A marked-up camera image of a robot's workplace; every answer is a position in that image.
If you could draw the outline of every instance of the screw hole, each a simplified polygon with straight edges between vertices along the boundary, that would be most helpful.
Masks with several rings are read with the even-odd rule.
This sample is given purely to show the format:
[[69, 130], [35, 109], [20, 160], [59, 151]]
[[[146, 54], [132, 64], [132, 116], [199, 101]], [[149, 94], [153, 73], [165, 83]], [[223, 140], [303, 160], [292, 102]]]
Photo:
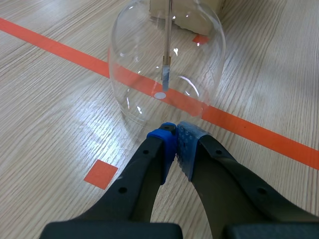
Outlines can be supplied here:
[[119, 193], [123, 194], [126, 193], [128, 191], [127, 188], [119, 188]]
[[267, 194], [267, 191], [266, 191], [266, 189], [264, 189], [264, 188], [257, 188], [257, 192], [258, 192], [259, 194], [261, 194], [261, 195]]

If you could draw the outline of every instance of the thin vertical rod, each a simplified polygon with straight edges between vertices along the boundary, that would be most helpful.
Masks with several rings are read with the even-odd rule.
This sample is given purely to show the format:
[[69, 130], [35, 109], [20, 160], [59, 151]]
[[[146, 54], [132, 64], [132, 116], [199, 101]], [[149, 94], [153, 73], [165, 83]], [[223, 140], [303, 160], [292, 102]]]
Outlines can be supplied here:
[[166, 0], [165, 9], [165, 46], [164, 46], [164, 59], [163, 64], [169, 65], [169, 52], [170, 52], [170, 33], [171, 33], [171, 21], [172, 21], [172, 2], [173, 0]]

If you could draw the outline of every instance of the upside-down glass jar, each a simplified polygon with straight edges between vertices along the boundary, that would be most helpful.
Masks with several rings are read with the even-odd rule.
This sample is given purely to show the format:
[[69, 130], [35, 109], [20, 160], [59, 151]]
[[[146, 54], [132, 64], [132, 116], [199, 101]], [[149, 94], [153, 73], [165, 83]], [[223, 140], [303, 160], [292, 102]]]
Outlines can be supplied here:
[[109, 47], [114, 96], [129, 119], [149, 128], [201, 118], [225, 62], [217, 15], [196, 0], [173, 0], [169, 89], [163, 89], [166, 1], [129, 2], [114, 23]]

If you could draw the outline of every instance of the blue gripper pad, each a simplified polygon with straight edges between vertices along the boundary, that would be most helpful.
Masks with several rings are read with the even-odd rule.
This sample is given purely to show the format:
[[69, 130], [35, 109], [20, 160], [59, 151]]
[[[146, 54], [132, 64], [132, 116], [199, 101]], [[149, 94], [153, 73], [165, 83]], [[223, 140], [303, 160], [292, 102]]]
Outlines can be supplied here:
[[193, 175], [198, 140], [208, 133], [194, 124], [182, 121], [177, 125], [177, 160], [190, 181]]

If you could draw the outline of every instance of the orange tape square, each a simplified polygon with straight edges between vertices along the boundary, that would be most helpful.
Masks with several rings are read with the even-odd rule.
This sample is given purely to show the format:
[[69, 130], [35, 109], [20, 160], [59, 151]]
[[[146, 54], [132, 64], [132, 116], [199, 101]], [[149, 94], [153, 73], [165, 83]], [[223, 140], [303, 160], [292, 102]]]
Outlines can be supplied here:
[[197, 43], [197, 44], [205, 44], [209, 41], [209, 38], [207, 36], [203, 36], [203, 35], [199, 35], [197, 34], [197, 36], [193, 39], [193, 42]]
[[84, 178], [84, 181], [105, 190], [117, 170], [117, 167], [98, 159]]

